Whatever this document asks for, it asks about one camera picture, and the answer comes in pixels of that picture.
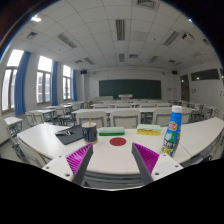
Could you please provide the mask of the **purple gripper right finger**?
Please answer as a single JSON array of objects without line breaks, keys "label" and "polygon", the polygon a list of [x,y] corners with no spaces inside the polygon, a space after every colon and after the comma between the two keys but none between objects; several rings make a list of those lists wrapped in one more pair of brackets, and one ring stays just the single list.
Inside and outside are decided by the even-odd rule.
[{"label": "purple gripper right finger", "polygon": [[137,143],[132,144],[132,154],[140,171],[142,182],[147,185],[153,181],[152,171],[158,161],[159,155]]}]

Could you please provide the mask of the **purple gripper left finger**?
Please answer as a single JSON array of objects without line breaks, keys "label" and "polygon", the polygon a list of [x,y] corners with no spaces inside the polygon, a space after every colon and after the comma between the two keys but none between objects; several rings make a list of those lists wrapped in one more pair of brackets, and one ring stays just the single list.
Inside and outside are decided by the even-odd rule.
[{"label": "purple gripper left finger", "polygon": [[71,168],[73,182],[80,185],[83,181],[87,166],[93,155],[93,145],[87,144],[66,156],[66,161]]}]

